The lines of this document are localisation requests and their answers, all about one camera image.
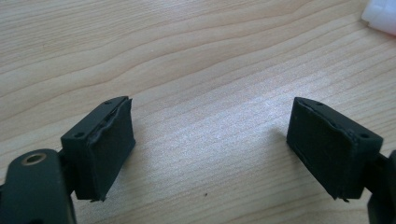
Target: black clamp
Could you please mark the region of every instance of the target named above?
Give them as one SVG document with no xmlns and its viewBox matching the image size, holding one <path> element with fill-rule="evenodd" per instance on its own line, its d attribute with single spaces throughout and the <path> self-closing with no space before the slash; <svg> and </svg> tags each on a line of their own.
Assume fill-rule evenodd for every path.
<svg viewBox="0 0 396 224">
<path fill-rule="evenodd" d="M 370 222 L 396 223 L 396 151 L 381 155 L 381 136 L 323 103 L 297 97 L 287 142 L 334 199 L 359 199 L 367 188 L 373 193 Z"/>
<path fill-rule="evenodd" d="M 97 106 L 62 136 L 63 149 L 15 159 L 0 188 L 0 223 L 77 223 L 70 194 L 104 201 L 135 145 L 127 96 Z"/>
</svg>

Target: wooden table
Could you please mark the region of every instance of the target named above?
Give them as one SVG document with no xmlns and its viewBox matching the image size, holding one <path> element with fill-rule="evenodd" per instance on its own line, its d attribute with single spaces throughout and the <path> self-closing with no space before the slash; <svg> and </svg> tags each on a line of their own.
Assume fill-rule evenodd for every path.
<svg viewBox="0 0 396 224">
<path fill-rule="evenodd" d="M 0 178 L 104 100 L 133 97 L 137 145 L 79 223 L 368 223 L 285 143 L 292 100 L 396 149 L 396 39 L 364 0 L 2 1 Z"/>
</svg>

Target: white object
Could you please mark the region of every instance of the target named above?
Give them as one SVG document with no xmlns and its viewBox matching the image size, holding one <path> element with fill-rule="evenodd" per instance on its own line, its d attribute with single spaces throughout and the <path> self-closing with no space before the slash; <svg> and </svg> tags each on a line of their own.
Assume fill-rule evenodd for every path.
<svg viewBox="0 0 396 224">
<path fill-rule="evenodd" d="M 370 27 L 396 35 L 396 0 L 370 0 L 361 18 Z"/>
</svg>

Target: screw hole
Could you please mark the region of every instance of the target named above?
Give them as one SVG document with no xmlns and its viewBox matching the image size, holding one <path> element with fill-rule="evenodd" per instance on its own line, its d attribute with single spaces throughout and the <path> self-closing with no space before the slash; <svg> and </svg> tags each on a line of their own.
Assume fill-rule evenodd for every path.
<svg viewBox="0 0 396 224">
<path fill-rule="evenodd" d="M 361 133 L 362 138 L 369 138 L 370 136 L 367 133 Z"/>
<path fill-rule="evenodd" d="M 80 138 L 80 137 L 84 136 L 84 133 L 76 133 L 74 136 L 76 138 Z"/>
<path fill-rule="evenodd" d="M 25 157 L 22 161 L 22 165 L 28 166 L 28 165 L 38 164 L 39 162 L 43 161 L 46 158 L 47 155 L 45 153 L 36 153 Z"/>
</svg>

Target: wood grain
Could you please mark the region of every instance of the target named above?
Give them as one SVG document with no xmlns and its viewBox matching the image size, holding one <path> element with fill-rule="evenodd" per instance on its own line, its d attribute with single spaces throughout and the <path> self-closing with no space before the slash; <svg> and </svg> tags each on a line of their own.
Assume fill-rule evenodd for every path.
<svg viewBox="0 0 396 224">
<path fill-rule="evenodd" d="M 106 99 L 137 145 L 79 223 L 368 223 L 285 143 L 292 99 L 321 101 L 396 148 L 396 41 L 364 0 L 1 1 L 0 181 L 17 156 Z"/>
</svg>

